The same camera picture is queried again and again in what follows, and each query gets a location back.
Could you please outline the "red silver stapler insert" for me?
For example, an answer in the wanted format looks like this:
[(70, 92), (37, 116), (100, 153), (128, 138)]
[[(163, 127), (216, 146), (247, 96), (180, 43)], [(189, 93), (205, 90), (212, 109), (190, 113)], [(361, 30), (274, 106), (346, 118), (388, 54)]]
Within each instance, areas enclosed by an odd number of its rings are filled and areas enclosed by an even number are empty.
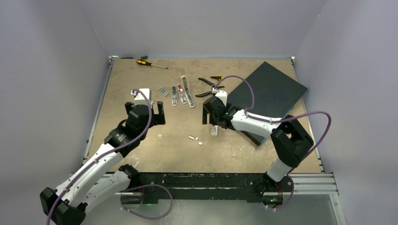
[(182, 104), (186, 104), (187, 103), (187, 99), (186, 99), (185, 92), (183, 90), (182, 85), (178, 84), (177, 88), (178, 88), (178, 95), (180, 97), (180, 100), (181, 100)]

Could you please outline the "silver stapler magazine tray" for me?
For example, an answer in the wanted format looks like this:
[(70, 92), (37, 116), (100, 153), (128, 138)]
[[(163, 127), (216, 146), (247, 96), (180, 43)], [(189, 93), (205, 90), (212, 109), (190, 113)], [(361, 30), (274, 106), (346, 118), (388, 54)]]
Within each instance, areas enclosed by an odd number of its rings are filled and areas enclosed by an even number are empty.
[(178, 104), (177, 90), (176, 90), (176, 86), (173, 85), (172, 86), (172, 105), (177, 106), (177, 104)]

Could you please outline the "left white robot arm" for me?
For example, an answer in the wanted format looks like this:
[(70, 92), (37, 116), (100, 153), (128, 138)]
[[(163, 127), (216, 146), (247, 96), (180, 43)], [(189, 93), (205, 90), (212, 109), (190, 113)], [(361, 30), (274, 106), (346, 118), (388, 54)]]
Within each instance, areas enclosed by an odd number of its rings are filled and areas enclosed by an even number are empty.
[(151, 184), (141, 181), (141, 173), (131, 165), (122, 165), (110, 177), (103, 175), (140, 145), (149, 128), (166, 123), (163, 102), (145, 101), (125, 104), (127, 119), (111, 130), (96, 153), (56, 188), (45, 188), (39, 195), (46, 224), (79, 225), (98, 204), (120, 191), (144, 190)]

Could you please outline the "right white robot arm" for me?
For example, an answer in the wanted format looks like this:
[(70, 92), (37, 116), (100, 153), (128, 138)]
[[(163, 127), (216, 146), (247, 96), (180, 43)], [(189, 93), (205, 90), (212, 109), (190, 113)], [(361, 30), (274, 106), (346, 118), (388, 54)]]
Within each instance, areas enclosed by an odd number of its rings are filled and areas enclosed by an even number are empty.
[(270, 191), (282, 184), (283, 177), (298, 167), (306, 158), (314, 141), (297, 119), (291, 115), (288, 121), (255, 115), (250, 117), (243, 109), (212, 96), (203, 103), (203, 124), (210, 123), (224, 129), (236, 130), (271, 139), (277, 158), (265, 173), (263, 184)]

